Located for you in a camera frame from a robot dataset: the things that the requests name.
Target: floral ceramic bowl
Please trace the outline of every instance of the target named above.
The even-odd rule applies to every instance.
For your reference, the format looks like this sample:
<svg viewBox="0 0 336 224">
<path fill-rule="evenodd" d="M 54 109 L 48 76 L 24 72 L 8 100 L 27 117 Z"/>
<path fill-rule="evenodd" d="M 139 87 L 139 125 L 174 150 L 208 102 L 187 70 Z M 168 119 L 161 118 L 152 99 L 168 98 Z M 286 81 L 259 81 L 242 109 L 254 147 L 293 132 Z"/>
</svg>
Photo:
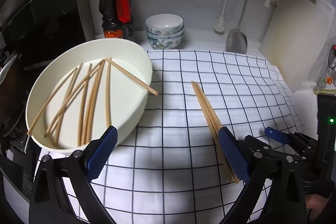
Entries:
<svg viewBox="0 0 336 224">
<path fill-rule="evenodd" d="M 183 35 L 183 30 L 184 28 L 182 28 L 182 30 L 180 30 L 179 32 L 175 33 L 175 34 L 171 34 L 171 35 L 153 35 L 149 32 L 146 32 L 146 36 L 147 37 L 151 37 L 151 38 L 156 38 L 156 39 L 169 39 L 169 38 L 177 38 Z"/>
<path fill-rule="evenodd" d="M 181 31 L 183 26 L 183 18 L 173 14 L 153 15 L 145 21 L 146 32 L 159 36 L 175 34 Z"/>
<path fill-rule="evenodd" d="M 158 39 L 158 38 L 149 37 L 148 35 L 146 36 L 147 36 L 149 44 L 151 44 L 153 49 L 162 50 L 162 49 L 175 48 L 177 45 L 179 45 L 183 37 L 183 34 L 180 37 L 169 38 L 169 39 Z"/>
</svg>

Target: metal screw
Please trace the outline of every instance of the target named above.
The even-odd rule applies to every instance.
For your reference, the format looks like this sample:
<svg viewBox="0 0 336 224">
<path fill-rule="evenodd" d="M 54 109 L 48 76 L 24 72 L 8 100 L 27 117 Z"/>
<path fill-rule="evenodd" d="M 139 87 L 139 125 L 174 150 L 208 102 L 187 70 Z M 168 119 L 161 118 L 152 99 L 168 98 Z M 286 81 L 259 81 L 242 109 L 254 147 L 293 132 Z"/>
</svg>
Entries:
<svg viewBox="0 0 336 224">
<path fill-rule="evenodd" d="M 42 161 L 47 161 L 47 160 L 49 160 L 50 159 L 50 156 L 49 155 L 44 155 L 43 157 L 42 157 Z"/>
<path fill-rule="evenodd" d="M 253 155 L 257 158 L 257 159 L 261 159 L 263 157 L 263 155 L 260 152 L 254 152 Z"/>
<path fill-rule="evenodd" d="M 286 160 L 287 160 L 288 162 L 293 162 L 293 158 L 292 158 L 291 156 L 287 156 L 287 157 L 286 157 Z"/>
<path fill-rule="evenodd" d="M 82 154 L 83 154 L 82 150 L 76 150 L 75 152 L 73 152 L 73 156 L 75 158 L 79 158 Z"/>
</svg>

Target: grid pattern cloth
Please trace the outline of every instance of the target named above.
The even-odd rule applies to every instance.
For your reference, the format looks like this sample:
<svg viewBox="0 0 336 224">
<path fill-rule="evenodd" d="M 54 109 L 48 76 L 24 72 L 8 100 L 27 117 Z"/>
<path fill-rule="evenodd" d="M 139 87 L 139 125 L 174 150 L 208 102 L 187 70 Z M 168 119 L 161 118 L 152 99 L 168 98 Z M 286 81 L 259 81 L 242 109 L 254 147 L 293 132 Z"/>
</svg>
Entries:
<svg viewBox="0 0 336 224">
<path fill-rule="evenodd" d="M 118 224 L 218 224 L 244 184 L 228 183 L 190 81 L 199 82 L 237 139 L 249 134 L 286 153 L 294 151 L 269 140 L 264 129 L 303 133 L 292 93 L 265 59 L 183 50 L 148 55 L 152 87 L 160 94 L 149 95 L 138 126 L 91 185 Z M 64 183 L 75 213 L 87 220 L 69 178 Z M 250 220 L 261 213 L 270 185 L 267 180 Z"/>
</svg>

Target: hand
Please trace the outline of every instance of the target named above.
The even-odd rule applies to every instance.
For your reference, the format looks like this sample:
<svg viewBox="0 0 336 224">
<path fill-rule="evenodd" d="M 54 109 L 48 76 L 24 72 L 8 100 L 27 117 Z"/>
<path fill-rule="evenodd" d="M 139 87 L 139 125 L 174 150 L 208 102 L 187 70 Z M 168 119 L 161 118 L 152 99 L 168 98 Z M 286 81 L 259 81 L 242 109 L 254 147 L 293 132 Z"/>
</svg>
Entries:
<svg viewBox="0 0 336 224">
<path fill-rule="evenodd" d="M 311 209 L 309 218 L 314 220 L 322 212 L 324 207 L 327 205 L 329 198 L 321 197 L 318 194 L 305 195 L 306 207 Z"/>
</svg>

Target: metal spatula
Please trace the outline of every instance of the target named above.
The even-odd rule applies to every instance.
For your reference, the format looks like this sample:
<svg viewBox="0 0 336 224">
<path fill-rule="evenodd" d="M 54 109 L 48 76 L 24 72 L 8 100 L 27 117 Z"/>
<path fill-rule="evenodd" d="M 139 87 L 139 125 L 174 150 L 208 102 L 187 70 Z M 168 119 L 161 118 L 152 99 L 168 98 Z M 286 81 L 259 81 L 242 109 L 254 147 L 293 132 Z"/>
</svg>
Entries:
<svg viewBox="0 0 336 224">
<path fill-rule="evenodd" d="M 238 26 L 232 29 L 227 35 L 226 50 L 228 52 L 236 52 L 236 53 L 241 53 L 241 54 L 245 54 L 247 52 L 247 37 L 240 30 L 240 25 L 243 21 L 246 4 L 247 4 L 247 0 L 245 0 L 244 2 L 243 11 L 241 12 Z"/>
</svg>

